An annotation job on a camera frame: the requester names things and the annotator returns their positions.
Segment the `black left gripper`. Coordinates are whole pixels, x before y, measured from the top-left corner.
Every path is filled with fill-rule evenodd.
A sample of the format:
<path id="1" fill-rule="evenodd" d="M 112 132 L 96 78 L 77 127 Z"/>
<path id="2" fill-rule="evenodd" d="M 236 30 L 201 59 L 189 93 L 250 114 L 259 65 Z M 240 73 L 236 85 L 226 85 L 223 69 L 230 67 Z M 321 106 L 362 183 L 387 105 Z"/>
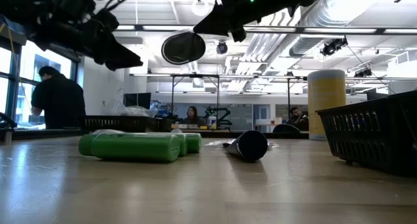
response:
<path id="1" fill-rule="evenodd" d="M 77 16 L 52 16 L 45 23 L 45 32 L 51 43 L 70 48 L 90 58 L 97 58 L 109 70 L 142 66 L 141 57 L 118 43 L 99 21 L 94 12 Z"/>

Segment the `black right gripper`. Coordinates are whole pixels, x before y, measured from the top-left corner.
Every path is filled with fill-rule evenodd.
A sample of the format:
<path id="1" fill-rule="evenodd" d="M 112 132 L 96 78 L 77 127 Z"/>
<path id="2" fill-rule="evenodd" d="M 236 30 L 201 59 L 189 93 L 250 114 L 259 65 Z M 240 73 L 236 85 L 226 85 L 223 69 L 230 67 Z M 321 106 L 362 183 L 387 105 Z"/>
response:
<path id="1" fill-rule="evenodd" d="M 205 35 L 231 36 L 235 42 L 246 38 L 243 25 L 261 17 L 256 13 L 257 0 L 221 0 L 222 5 L 215 5 L 212 11 L 194 26 L 194 32 Z"/>

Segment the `bagged black oval pad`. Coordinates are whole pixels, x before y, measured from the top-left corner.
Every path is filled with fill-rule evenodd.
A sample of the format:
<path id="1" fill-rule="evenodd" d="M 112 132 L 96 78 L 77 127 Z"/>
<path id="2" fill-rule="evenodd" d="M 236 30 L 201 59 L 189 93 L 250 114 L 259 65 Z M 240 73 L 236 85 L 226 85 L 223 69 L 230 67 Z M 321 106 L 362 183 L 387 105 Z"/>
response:
<path id="1" fill-rule="evenodd" d="M 231 143 L 234 142 L 234 139 L 225 139 L 225 140 L 217 140 L 217 141 L 211 141 L 209 143 L 204 143 L 203 146 L 204 147 L 227 147 L 228 145 L 230 145 Z M 267 141 L 268 143 L 268 151 L 273 150 L 274 148 L 279 148 L 280 145 L 277 143 L 274 143 L 272 141 Z"/>
<path id="2" fill-rule="evenodd" d="M 165 39 L 161 52 L 168 63 L 182 65 L 202 58 L 206 52 L 206 44 L 201 36 L 187 31 Z"/>

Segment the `green shampoo bottle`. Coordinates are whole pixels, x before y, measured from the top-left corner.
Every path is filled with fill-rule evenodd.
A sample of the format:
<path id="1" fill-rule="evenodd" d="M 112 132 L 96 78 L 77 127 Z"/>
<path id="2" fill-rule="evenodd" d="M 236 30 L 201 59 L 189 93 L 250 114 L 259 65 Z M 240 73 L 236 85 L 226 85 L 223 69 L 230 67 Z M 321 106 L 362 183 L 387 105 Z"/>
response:
<path id="1" fill-rule="evenodd" d="M 200 133 L 184 133 L 189 154 L 198 154 L 201 150 L 201 134 Z"/>
<path id="2" fill-rule="evenodd" d="M 79 153 L 104 160 L 151 161 L 169 163 L 181 152 L 175 135 L 157 134 L 90 134 L 81 137 Z"/>

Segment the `dark blue toiletry tube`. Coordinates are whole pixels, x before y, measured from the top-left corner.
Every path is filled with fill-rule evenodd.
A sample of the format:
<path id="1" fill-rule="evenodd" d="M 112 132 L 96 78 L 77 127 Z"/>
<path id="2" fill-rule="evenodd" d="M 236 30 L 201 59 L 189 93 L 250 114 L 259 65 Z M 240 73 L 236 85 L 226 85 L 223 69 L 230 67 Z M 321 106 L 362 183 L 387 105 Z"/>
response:
<path id="1" fill-rule="evenodd" d="M 268 141 L 261 132 L 249 130 L 234 139 L 232 143 L 224 144 L 223 149 L 244 161 L 254 162 L 266 154 Z"/>

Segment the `black background monitor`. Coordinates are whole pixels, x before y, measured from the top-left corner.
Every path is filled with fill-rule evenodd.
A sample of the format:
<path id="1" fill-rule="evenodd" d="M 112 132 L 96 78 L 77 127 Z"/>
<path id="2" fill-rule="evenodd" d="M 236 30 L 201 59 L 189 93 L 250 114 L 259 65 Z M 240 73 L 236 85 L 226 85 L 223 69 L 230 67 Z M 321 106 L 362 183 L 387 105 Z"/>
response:
<path id="1" fill-rule="evenodd" d="M 123 104 L 126 107 L 139 106 L 145 109 L 150 109 L 151 106 L 151 93 L 134 93 L 124 94 Z"/>

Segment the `long ceiling light bar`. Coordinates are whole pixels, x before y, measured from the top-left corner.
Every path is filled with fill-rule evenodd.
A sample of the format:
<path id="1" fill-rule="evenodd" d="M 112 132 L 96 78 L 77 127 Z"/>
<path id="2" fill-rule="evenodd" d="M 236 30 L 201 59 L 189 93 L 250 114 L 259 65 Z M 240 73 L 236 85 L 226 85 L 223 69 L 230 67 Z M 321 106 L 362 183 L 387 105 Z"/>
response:
<path id="1" fill-rule="evenodd" d="M 192 25 L 120 25 L 118 32 L 175 32 L 192 30 Z M 417 28 L 404 27 L 301 27 L 301 26 L 244 26 L 247 33 L 282 33 L 306 35 L 384 35 L 384 36 L 417 36 Z"/>

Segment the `black plastic mesh basket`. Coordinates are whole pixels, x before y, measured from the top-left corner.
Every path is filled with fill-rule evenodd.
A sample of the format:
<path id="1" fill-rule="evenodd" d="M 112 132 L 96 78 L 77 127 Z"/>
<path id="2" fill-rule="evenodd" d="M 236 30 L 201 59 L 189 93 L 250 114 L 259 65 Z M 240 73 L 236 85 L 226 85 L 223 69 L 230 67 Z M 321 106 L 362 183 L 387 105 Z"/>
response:
<path id="1" fill-rule="evenodd" d="M 145 132 L 170 132 L 174 120 L 167 118 L 147 118 Z"/>
<path id="2" fill-rule="evenodd" d="M 417 90 L 405 92 L 399 104 L 410 136 L 411 175 L 417 177 Z"/>
<path id="3" fill-rule="evenodd" d="M 323 109 L 317 114 L 333 156 L 405 174 L 410 138 L 398 95 Z"/>
<path id="4" fill-rule="evenodd" d="M 87 115 L 81 120 L 81 128 L 86 131 L 119 130 L 124 132 L 145 132 L 147 117 Z"/>

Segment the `person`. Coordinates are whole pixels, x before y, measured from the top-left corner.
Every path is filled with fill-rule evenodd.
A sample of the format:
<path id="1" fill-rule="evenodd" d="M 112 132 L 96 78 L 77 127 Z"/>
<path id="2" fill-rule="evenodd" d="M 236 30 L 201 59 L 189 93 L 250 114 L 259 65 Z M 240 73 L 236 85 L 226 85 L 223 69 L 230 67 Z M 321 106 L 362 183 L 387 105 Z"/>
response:
<path id="1" fill-rule="evenodd" d="M 197 114 L 195 106 L 190 106 L 187 110 L 187 117 L 181 121 L 182 124 L 193 124 L 198 126 L 206 126 L 206 122 Z"/>
<path id="2" fill-rule="evenodd" d="M 32 113 L 44 114 L 48 130 L 79 128 L 85 116 L 83 89 L 51 66 L 43 66 L 38 74 L 41 82 L 32 93 Z"/>
<path id="3" fill-rule="evenodd" d="M 307 132 L 309 130 L 308 112 L 301 111 L 298 107 L 292 107 L 290 109 L 290 117 L 287 124 L 298 128 L 300 131 Z"/>

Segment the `large cotton swab bag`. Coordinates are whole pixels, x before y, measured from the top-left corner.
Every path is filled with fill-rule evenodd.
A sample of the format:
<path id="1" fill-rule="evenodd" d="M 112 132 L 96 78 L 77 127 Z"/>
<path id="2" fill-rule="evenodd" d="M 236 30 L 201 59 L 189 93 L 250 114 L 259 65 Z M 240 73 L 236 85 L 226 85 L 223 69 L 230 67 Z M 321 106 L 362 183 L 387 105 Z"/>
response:
<path id="1" fill-rule="evenodd" d="M 113 134 L 125 134 L 125 132 L 119 131 L 119 130 L 101 129 L 101 130 L 96 130 L 93 133 L 91 133 L 91 135 L 113 135 Z"/>

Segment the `dark framed window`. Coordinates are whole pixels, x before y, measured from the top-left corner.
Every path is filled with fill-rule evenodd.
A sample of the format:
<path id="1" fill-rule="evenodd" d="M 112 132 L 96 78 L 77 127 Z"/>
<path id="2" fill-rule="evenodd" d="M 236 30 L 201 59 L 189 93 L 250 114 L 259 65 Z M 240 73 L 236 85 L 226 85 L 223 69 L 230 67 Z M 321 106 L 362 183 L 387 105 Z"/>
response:
<path id="1" fill-rule="evenodd" d="M 34 115 L 31 111 L 32 93 L 41 82 L 38 70 L 43 66 L 76 79 L 77 63 L 51 50 L 43 51 L 34 43 L 27 43 L 18 55 L 0 48 L 0 113 L 14 119 L 17 128 L 46 128 L 44 114 Z"/>

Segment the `green packets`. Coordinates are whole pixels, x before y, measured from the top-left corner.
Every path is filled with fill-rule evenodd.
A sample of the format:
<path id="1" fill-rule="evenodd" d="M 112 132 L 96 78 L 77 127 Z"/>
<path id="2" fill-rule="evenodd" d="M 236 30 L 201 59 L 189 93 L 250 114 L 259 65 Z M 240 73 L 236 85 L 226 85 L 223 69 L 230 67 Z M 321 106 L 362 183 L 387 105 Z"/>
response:
<path id="1" fill-rule="evenodd" d="M 176 136 L 180 143 L 179 157 L 184 157 L 188 153 L 187 136 L 184 133 L 178 133 Z"/>

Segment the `yellow canister white lid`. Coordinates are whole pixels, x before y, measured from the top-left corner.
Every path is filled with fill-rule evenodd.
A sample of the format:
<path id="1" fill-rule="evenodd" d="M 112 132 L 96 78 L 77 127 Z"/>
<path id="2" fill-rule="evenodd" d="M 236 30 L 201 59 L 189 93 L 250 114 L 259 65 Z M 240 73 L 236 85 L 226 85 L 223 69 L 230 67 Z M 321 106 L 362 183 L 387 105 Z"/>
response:
<path id="1" fill-rule="evenodd" d="M 309 139 L 325 141 L 326 134 L 318 110 L 346 104 L 345 73 L 342 70 L 318 70 L 308 74 Z"/>

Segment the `black background gantry frame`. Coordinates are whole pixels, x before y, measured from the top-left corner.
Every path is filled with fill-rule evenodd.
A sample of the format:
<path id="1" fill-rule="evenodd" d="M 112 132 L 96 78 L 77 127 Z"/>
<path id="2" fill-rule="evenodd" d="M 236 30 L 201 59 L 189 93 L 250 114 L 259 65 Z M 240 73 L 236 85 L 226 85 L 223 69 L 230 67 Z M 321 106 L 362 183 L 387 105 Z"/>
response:
<path id="1" fill-rule="evenodd" d="M 165 102 L 173 108 L 175 103 L 189 104 L 250 104 L 269 105 L 274 107 L 277 104 L 291 104 L 291 95 L 294 93 L 290 79 L 275 77 L 268 83 L 267 90 L 237 90 L 228 91 L 222 89 L 227 84 L 227 78 L 233 84 L 236 76 L 214 75 L 214 74 L 132 74 L 133 77 L 144 77 L 147 81 L 152 78 L 162 81 L 150 81 L 147 90 L 152 97 L 159 102 Z M 212 85 L 209 88 L 194 88 L 187 81 L 193 78 L 208 80 Z"/>

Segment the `black aluminium table frame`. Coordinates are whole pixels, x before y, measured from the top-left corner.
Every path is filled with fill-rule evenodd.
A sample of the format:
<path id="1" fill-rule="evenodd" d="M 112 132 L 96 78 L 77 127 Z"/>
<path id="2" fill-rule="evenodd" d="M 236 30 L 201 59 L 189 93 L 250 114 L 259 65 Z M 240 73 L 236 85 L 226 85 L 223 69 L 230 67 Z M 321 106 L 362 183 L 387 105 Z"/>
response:
<path id="1" fill-rule="evenodd" d="M 7 136 L 12 141 L 30 140 L 30 139 L 47 139 L 59 137 L 75 137 L 92 133 L 88 130 L 0 130 L 0 143 L 4 143 Z M 194 133 L 199 133 L 202 138 L 237 138 L 243 132 L 240 131 L 225 131 L 225 130 L 196 130 Z M 264 133 L 267 139 L 309 139 L 309 133 Z"/>

